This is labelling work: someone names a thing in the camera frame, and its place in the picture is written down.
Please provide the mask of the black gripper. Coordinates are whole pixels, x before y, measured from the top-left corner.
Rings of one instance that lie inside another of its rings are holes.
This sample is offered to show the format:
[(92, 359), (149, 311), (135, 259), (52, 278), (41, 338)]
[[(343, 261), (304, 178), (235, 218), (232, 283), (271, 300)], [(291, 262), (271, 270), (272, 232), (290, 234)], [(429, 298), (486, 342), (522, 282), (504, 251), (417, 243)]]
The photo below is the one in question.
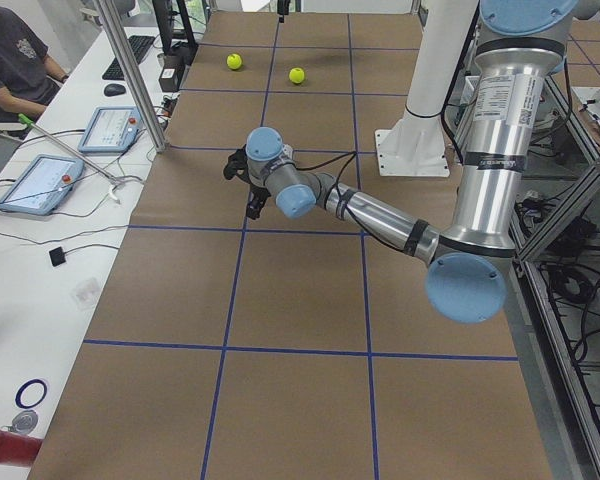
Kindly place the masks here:
[(223, 169), (223, 175), (226, 180), (239, 178), (247, 183), (250, 188), (251, 196), (246, 204), (245, 215), (248, 219), (258, 220), (262, 209), (265, 207), (270, 192), (262, 186), (254, 183), (247, 171), (247, 156), (244, 148), (237, 149), (232, 153)]

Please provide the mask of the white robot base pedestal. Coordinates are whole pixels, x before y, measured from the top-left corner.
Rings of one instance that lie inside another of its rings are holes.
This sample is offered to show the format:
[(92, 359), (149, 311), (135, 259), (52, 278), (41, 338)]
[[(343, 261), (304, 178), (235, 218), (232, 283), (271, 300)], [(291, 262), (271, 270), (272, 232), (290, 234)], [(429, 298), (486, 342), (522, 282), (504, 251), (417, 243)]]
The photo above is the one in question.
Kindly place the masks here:
[(404, 113), (375, 132), (379, 173), (393, 177), (449, 176), (442, 111), (478, 9), (477, 0), (429, 1)]

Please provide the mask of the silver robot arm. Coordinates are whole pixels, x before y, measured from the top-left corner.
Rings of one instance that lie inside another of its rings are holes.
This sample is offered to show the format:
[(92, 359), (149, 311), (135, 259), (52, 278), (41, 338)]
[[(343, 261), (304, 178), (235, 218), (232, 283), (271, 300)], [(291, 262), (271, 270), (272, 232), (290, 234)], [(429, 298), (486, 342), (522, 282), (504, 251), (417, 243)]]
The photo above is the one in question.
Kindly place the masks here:
[(546, 77), (563, 65), (574, 1), (432, 1), (404, 114), (376, 132), (384, 176), (447, 174), (441, 123), (465, 48), (480, 76), (469, 111), (462, 177), (451, 224), (439, 230), (315, 168), (298, 167), (281, 134), (253, 130), (232, 154), (226, 178), (248, 184), (257, 218), (268, 200), (289, 218), (321, 207), (380, 243), (422, 260), (432, 306), (461, 323), (503, 306), (514, 245), (508, 228), (527, 165)]

